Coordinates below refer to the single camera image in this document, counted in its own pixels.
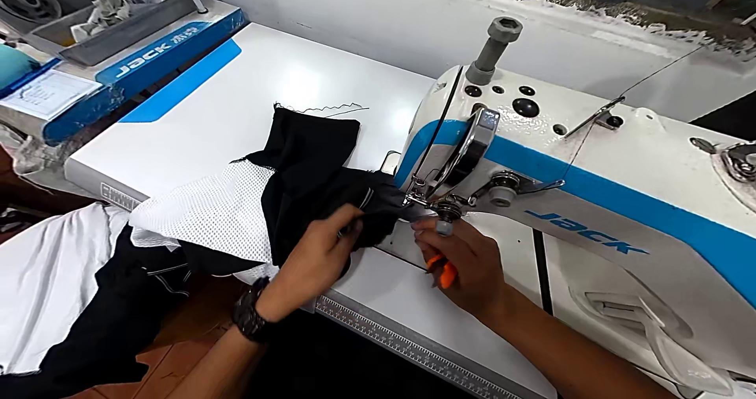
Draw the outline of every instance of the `white mesh fabric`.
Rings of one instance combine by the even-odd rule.
[[[243,283],[254,284],[258,278],[268,277],[270,279],[275,278],[278,274],[278,267],[272,264],[261,264],[255,266],[252,269],[245,270],[243,272],[236,272],[234,276]]]
[[[221,174],[150,198],[132,211],[132,242],[156,246],[184,240],[241,259],[270,263],[271,243],[260,198],[273,172],[241,160],[230,163]]]

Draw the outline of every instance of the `finger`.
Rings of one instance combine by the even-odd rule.
[[[437,256],[440,254],[438,250],[436,250],[434,247],[432,247],[427,242],[421,241],[421,240],[415,240],[415,244],[417,244],[418,247],[421,248],[422,252],[422,259],[427,262],[428,260],[432,259],[434,256]]]
[[[364,214],[364,211],[357,209],[354,205],[346,203],[342,205],[335,212],[325,220],[324,226],[329,231],[333,231],[334,235],[354,218],[359,218]]]
[[[344,260],[346,260],[346,256],[349,256],[349,253],[352,252],[354,243],[357,242],[357,238],[360,236],[361,232],[362,220],[358,219],[354,225],[354,229],[349,231],[349,233],[345,236],[339,238],[339,241],[335,244],[334,248],[331,251],[336,256],[339,256],[339,258],[343,257]]]
[[[435,222],[437,220],[439,220],[438,216],[431,216],[428,218],[415,220],[414,222],[410,224],[410,226],[412,227],[412,229],[416,231],[435,230]]]
[[[492,239],[481,234],[480,231],[466,220],[458,219],[454,221],[454,235],[465,241],[478,256],[485,254],[488,248],[491,247]]]
[[[462,271],[469,268],[471,264],[475,264],[473,250],[458,236],[440,236],[435,230],[423,230],[415,233],[415,239],[439,250],[454,266]]]
[[[435,222],[437,220],[439,220],[437,217],[423,218],[413,222],[411,227],[416,231],[435,230]],[[482,254],[486,250],[486,247],[490,245],[489,242],[491,241],[488,237],[481,234],[473,225],[462,219],[454,221],[453,236],[458,236],[461,240],[465,241],[476,255]]]

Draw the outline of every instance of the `blue stripe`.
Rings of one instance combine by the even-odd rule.
[[[157,91],[155,95],[150,96],[144,103],[133,109],[126,117],[119,120],[119,123],[155,122],[239,54],[241,54],[239,45],[233,39],[228,39],[194,66],[176,77],[171,83],[165,85],[163,89]]]
[[[407,179],[412,165],[430,143],[436,124],[426,124],[412,139],[397,171],[397,185]],[[464,129],[465,122],[446,120],[434,143],[456,145]],[[550,155],[499,136],[491,143],[485,157],[539,181],[559,179],[568,167],[567,163]],[[567,172],[565,181],[563,191],[685,242],[745,300],[756,306],[756,259],[753,256],[756,239],[753,237],[575,166]]]

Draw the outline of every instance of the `paper sheet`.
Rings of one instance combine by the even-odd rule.
[[[48,121],[101,86],[96,81],[50,70],[0,100],[0,105]]]

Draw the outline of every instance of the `black watch strap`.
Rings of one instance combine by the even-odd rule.
[[[276,331],[276,323],[270,323],[257,314],[255,305],[263,288],[270,282],[270,278],[258,278],[233,306],[232,321],[239,327],[239,331],[253,342],[266,343]]]

